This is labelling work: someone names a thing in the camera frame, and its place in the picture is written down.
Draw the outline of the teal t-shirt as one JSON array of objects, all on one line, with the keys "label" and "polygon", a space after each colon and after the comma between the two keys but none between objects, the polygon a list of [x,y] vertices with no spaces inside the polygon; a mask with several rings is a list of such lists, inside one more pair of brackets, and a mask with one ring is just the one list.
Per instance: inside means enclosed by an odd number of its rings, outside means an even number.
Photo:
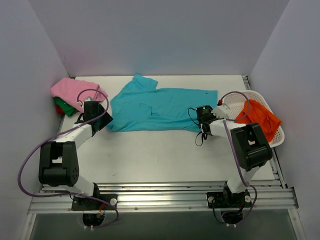
[{"label": "teal t-shirt", "polygon": [[111,132],[171,131],[198,132],[195,112],[189,108],[215,106],[218,91],[157,87],[152,78],[135,74],[132,80],[111,99]]}]

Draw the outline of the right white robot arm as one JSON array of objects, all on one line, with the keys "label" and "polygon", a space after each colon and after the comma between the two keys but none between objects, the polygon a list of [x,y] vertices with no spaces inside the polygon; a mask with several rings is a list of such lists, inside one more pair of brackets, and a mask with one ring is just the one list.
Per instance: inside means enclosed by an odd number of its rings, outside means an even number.
[{"label": "right white robot arm", "polygon": [[209,105],[197,107],[196,120],[201,137],[217,136],[228,139],[238,173],[226,182],[226,191],[222,193],[223,203],[234,206],[240,201],[256,172],[272,158],[272,150],[261,128],[254,122],[236,123],[213,114]]}]

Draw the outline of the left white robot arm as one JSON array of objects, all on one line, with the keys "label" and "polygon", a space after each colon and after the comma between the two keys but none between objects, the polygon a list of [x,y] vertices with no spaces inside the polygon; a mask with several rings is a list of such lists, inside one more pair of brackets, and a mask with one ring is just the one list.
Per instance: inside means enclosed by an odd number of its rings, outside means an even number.
[{"label": "left white robot arm", "polygon": [[76,129],[40,147],[38,179],[43,185],[62,187],[70,193],[83,195],[83,204],[95,210],[100,206],[101,197],[95,193],[95,184],[80,175],[77,150],[113,118],[97,101],[86,101],[83,109],[73,125]]}]

